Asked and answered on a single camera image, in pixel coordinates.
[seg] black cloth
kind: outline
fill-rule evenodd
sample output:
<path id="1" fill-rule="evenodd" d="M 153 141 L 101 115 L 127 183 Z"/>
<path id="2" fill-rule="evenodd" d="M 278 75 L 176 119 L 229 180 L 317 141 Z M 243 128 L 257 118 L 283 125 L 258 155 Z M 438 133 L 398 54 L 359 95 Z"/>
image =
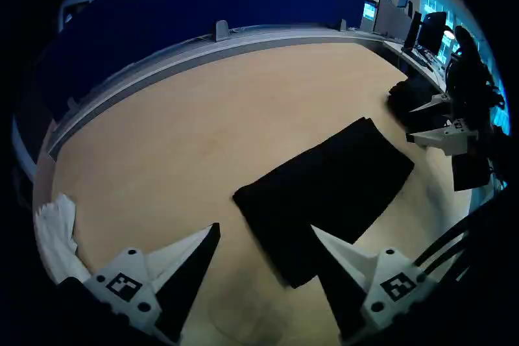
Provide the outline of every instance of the black cloth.
<path id="1" fill-rule="evenodd" d="M 354 243 L 413 166 L 361 118 L 240 188 L 233 200 L 282 278 L 297 288 L 317 274 L 315 253 L 322 252 L 310 224 Z"/>
<path id="2" fill-rule="evenodd" d="M 440 92 L 423 78 L 400 81 L 389 90 L 387 106 L 408 133 L 439 129 L 447 123 L 443 115 L 450 113 L 450 105 L 437 105 L 411 112 L 431 101 Z"/>

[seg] gray desk surface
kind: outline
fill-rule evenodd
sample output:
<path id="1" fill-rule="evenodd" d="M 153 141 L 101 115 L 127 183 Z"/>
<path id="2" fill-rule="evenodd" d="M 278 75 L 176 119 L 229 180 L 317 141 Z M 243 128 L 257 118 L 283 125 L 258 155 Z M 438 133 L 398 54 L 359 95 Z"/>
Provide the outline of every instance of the gray desk surface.
<path id="1" fill-rule="evenodd" d="M 384 41 L 384 46 L 388 47 L 391 51 L 396 53 L 398 56 L 405 59 L 407 63 L 413 66 L 421 75 L 425 78 L 431 80 L 431 82 L 438 88 L 440 93 L 445 92 L 446 85 L 444 76 L 441 75 L 436 69 L 433 68 L 433 71 L 429 70 L 426 66 L 420 65 L 417 61 L 412 59 L 409 55 L 402 52 L 403 44 L 394 43 L 389 41 Z"/>

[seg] white cloth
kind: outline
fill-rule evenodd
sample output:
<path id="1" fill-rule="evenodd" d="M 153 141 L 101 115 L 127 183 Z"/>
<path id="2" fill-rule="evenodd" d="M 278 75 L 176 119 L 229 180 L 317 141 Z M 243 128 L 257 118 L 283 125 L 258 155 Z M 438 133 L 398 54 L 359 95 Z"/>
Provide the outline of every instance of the white cloth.
<path id="1" fill-rule="evenodd" d="M 77 243 L 72 238 L 76 219 L 76 204 L 64 194 L 46 204 L 36 213 L 35 224 L 40 255 L 56 283 L 67 277 L 81 282 L 90 273 L 76 256 Z"/>

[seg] desk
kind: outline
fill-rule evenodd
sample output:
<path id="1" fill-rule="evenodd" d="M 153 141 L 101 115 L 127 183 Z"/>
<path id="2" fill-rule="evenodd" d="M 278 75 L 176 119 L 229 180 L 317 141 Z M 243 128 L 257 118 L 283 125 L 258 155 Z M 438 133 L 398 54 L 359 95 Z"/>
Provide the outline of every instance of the desk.
<path id="1" fill-rule="evenodd" d="M 454 193 L 450 159 L 407 143 L 387 111 L 387 91 L 405 79 L 356 43 L 320 43 L 217 60 L 140 90 L 58 155 L 53 196 L 77 205 L 78 255 L 96 271 L 127 246 L 153 251 L 218 221 L 220 244 L 182 345 L 338 345 L 319 280 L 283 288 L 231 196 L 371 117 L 416 166 L 357 244 L 416 257 L 466 214 L 470 194 Z"/>
<path id="2" fill-rule="evenodd" d="M 429 70 L 426 66 L 420 65 L 417 61 L 412 59 L 409 55 L 402 52 L 403 44 L 400 43 L 394 43 L 394 42 L 388 42 L 384 41 L 384 46 L 388 47 L 392 52 L 397 54 L 398 56 L 405 59 L 405 61 L 413 66 L 422 76 L 429 79 L 432 84 L 438 89 L 439 93 L 444 93 L 447 89 L 447 86 L 445 85 L 445 79 L 440 73 L 436 70 Z M 416 55 L 419 55 L 418 52 L 413 49 L 414 53 Z"/>

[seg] blue partition panel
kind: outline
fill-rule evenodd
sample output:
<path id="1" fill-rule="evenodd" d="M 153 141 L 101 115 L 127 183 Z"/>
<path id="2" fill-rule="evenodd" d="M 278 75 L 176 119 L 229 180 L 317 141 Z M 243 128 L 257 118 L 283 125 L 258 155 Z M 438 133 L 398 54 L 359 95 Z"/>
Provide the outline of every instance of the blue partition panel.
<path id="1" fill-rule="evenodd" d="M 364 0 L 95 0 L 65 27 L 36 66 L 35 81 L 54 118 L 109 76 L 147 56 L 211 33 L 217 20 L 230 28 L 320 23 L 345 19 L 359 27 Z"/>

